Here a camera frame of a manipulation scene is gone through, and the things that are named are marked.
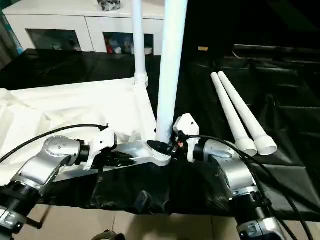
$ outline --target tiled floor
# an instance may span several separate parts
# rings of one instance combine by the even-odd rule
[[[30,217],[40,221],[48,206],[37,205]],[[287,222],[299,240],[307,237],[299,222]],[[309,222],[315,240],[320,223]],[[25,226],[16,240],[91,240],[105,230],[123,233],[127,240],[238,240],[236,222],[228,217],[173,214],[138,216],[127,212],[51,207],[43,228]]]

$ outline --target white fabric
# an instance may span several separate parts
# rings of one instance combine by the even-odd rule
[[[144,138],[146,131],[141,129],[144,127],[140,124],[141,107],[137,106],[133,84],[134,79],[127,78],[10,92],[0,89],[0,157],[37,135],[75,124],[105,126],[108,123],[117,135],[118,144],[136,134]],[[146,111],[151,111],[148,95],[144,97],[149,105]],[[156,121],[152,112],[146,115],[152,125],[147,129],[154,130]],[[54,135],[88,143],[97,133],[99,129],[86,127]],[[0,164],[0,186],[9,183],[19,168],[40,151],[48,137],[24,147]]]

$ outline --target cabinet door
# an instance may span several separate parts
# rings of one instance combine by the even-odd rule
[[[23,50],[93,51],[84,16],[7,14]]]
[[[109,53],[120,49],[122,54],[131,53],[133,43],[132,18],[86,17],[92,45],[95,52]],[[146,54],[161,55],[163,25],[162,19],[143,19],[144,44]]]

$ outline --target black tarp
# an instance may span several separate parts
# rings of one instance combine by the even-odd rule
[[[277,153],[257,156],[288,187],[308,221],[320,221],[320,88],[313,65],[221,60],[184,61],[180,69],[175,119],[191,113],[200,133],[233,141],[210,73],[223,70],[278,145]],[[160,57],[146,58],[148,94],[157,113]],[[0,72],[8,90],[129,78],[134,57],[94,52],[27,50]],[[297,220],[283,196],[264,184],[273,207],[286,220]],[[202,163],[151,163],[89,175],[52,185],[41,203],[89,209],[124,210],[135,214],[183,213],[229,216],[217,179]]]

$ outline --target white pole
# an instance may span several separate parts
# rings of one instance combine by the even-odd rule
[[[172,133],[188,0],[166,0],[160,68],[156,140],[169,143]]]
[[[258,153],[262,156],[273,154],[278,149],[274,140],[266,134],[265,130],[250,111],[247,104],[243,101],[235,87],[231,84],[225,73],[220,71],[218,76],[244,124],[248,128],[256,148],[258,149]]]
[[[148,85],[145,56],[145,35],[143,30],[142,0],[132,0],[133,44],[135,74],[134,82]]]
[[[258,152],[254,141],[248,137],[248,134],[242,125],[241,120],[218,77],[218,74],[216,72],[211,73],[211,78],[233,134],[236,147],[253,157]]]

